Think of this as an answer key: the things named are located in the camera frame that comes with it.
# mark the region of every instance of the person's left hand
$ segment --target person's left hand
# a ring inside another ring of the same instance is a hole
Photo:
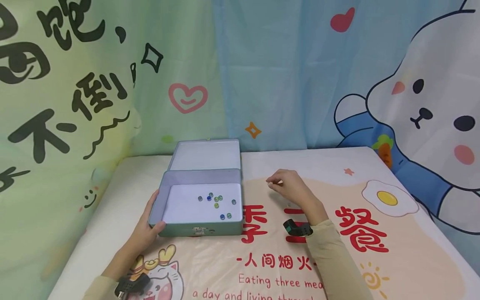
[[[155,202],[156,197],[158,196],[158,190],[152,194],[150,200],[145,207],[144,213],[140,217],[137,226],[133,230],[132,235],[125,243],[124,250],[129,252],[131,255],[140,255],[145,251],[156,239],[158,234],[165,228],[166,223],[164,221],[158,222],[153,228],[148,224],[148,218],[150,217],[150,212],[152,211],[153,203]]]

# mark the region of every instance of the box lid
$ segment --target box lid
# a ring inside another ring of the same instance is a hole
[[[241,169],[238,139],[178,142],[168,170]]]

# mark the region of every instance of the open tin box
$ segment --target open tin box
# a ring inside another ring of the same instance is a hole
[[[179,142],[149,217],[163,237],[240,235],[243,231],[240,143]]]

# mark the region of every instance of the beige sleeve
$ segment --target beige sleeve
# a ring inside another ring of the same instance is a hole
[[[119,300],[115,296],[117,285],[118,282],[111,278],[98,276],[93,280],[82,300]]]
[[[357,265],[331,220],[313,226],[306,237],[328,300],[373,300]]]

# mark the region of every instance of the red heart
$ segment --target red heart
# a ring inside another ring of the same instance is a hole
[[[198,102],[197,102],[197,99],[195,99],[195,98],[192,99],[192,100],[189,100],[189,101],[187,101],[185,99],[180,99],[180,102],[184,105],[194,104],[193,106],[191,106],[187,109],[184,109],[180,106],[180,103],[177,101],[177,99],[175,99],[175,96],[173,95],[173,92],[178,88],[181,89],[185,93],[186,97],[190,97],[196,91],[200,91],[203,94],[202,99]],[[192,88],[188,88],[184,84],[177,83],[177,84],[172,84],[170,86],[170,88],[168,89],[168,97],[170,98],[170,102],[173,104],[173,106],[175,106],[176,109],[178,109],[179,112],[181,112],[182,114],[188,114],[190,112],[196,111],[197,109],[202,107],[205,104],[205,102],[207,102],[208,91],[202,85],[197,85],[197,86],[194,86]]]
[[[352,7],[348,10],[346,14],[336,14],[330,20],[330,26],[333,30],[338,32],[345,32],[352,24],[353,16],[355,15],[355,9]]]

